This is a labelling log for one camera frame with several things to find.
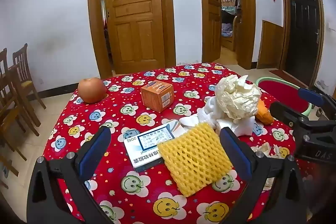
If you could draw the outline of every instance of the white wall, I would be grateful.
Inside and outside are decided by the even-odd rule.
[[[336,0],[322,0],[323,10],[324,10],[324,43],[322,50],[322,57],[320,68],[316,82],[321,83],[323,81],[324,85],[319,85],[315,83],[316,86],[323,89],[324,92],[332,95],[336,86],[336,31],[331,30],[328,26],[329,24],[333,26],[336,30]]]
[[[202,60],[201,0],[173,0],[176,64]]]
[[[38,91],[99,77],[87,0],[0,0],[0,47],[9,65],[25,43]]]
[[[261,42],[261,31],[263,28],[263,20],[267,20],[274,24],[283,25],[283,0],[255,0],[256,5],[256,26],[254,37],[254,48],[252,62],[258,61],[259,48]]]

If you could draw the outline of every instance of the green chair frame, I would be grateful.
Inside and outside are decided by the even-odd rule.
[[[293,87],[293,88],[295,88],[295,89],[297,89],[297,90],[300,88],[300,87],[297,86],[297,85],[294,85],[294,84],[289,83],[289,82],[287,82],[287,81],[285,81],[285,80],[278,79],[278,78],[274,78],[274,77],[261,77],[261,78],[259,78],[259,79],[255,82],[255,84],[256,84],[257,86],[259,86],[259,83],[260,83],[260,82],[262,82],[262,81],[266,81],[266,80],[270,80],[270,81],[274,81],[274,82],[283,83],[283,84],[285,84],[285,85],[289,85],[289,86],[291,86],[291,87]],[[312,110],[312,104],[309,103],[307,110],[305,110],[304,112],[302,112],[302,115],[305,115],[305,116],[308,117],[308,115],[309,115],[309,113],[311,112],[311,110]]]

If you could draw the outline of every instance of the wooden door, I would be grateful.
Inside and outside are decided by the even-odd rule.
[[[319,50],[318,0],[290,0],[290,22],[284,70],[309,86]]]
[[[161,0],[105,0],[116,73],[165,67]]]
[[[203,43],[203,62],[212,62],[221,56],[221,0],[208,0],[208,24]]]

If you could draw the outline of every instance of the orange object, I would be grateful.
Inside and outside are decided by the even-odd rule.
[[[258,101],[258,113],[255,115],[255,117],[263,124],[271,124],[274,122],[274,119],[265,106],[265,103],[260,99]]]
[[[141,88],[141,98],[144,106],[160,113],[174,101],[173,85],[154,80]]]
[[[104,82],[97,77],[80,80],[77,89],[78,96],[88,104],[104,99],[106,94]]]

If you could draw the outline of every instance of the barcode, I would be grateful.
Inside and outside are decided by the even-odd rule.
[[[169,104],[169,99],[162,104],[162,107],[165,107],[168,104]]]
[[[164,96],[161,97],[162,102],[167,101],[169,99],[169,97],[170,97],[170,93],[168,92]]]

